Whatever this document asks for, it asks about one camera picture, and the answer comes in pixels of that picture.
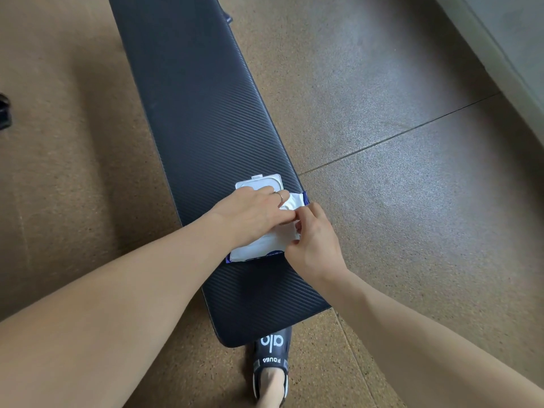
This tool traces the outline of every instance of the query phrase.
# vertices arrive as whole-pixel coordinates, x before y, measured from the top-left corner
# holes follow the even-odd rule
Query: brown floor
[[[433,0],[220,0],[351,269],[544,386],[544,151]],[[178,227],[107,0],[2,0],[0,318]],[[402,403],[333,311],[286,406]],[[251,406],[201,295],[127,406]]]

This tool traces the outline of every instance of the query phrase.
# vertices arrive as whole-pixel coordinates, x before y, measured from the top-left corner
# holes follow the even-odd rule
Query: right arm
[[[544,407],[537,385],[350,272],[319,205],[297,218],[301,239],[287,260],[353,328],[408,407]]]

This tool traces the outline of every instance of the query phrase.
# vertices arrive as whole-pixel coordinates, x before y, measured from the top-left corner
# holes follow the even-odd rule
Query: wet wipes package
[[[283,190],[280,175],[252,176],[249,180],[236,183],[235,188],[239,189],[243,186],[250,186],[255,190],[265,186],[272,186],[275,192]],[[296,208],[307,204],[305,194],[291,193],[289,199],[285,201],[280,209],[289,209],[293,211]],[[279,225],[253,243],[234,249],[228,255],[227,262],[243,262],[245,260],[260,258],[271,254],[282,253],[292,240],[299,238],[300,235],[296,232],[294,223]]]

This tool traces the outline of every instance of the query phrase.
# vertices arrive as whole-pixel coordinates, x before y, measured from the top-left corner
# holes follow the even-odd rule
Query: left arm
[[[0,322],[3,406],[121,407],[225,256],[294,219],[271,192],[239,189]]]

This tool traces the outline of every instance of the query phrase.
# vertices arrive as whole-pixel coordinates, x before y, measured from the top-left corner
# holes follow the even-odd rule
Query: forearm
[[[205,215],[0,323],[4,405],[122,406],[232,248],[217,220]]]
[[[310,284],[355,330],[408,407],[541,407],[544,391],[347,269]]]

